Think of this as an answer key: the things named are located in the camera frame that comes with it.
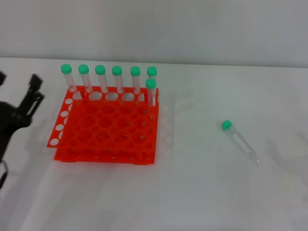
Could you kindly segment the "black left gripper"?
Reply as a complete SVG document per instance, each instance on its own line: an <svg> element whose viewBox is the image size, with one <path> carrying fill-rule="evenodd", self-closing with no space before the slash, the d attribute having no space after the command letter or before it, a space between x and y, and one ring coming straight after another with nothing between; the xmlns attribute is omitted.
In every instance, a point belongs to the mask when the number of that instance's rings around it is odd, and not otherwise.
<svg viewBox="0 0 308 231"><path fill-rule="evenodd" d="M0 85L4 83L6 75L0 71ZM39 91L42 79L33 74L26 95L18 107L7 102L0 102L0 160L3 159L11 136L20 128L28 127L32 122L32 116L44 99Z"/></svg>

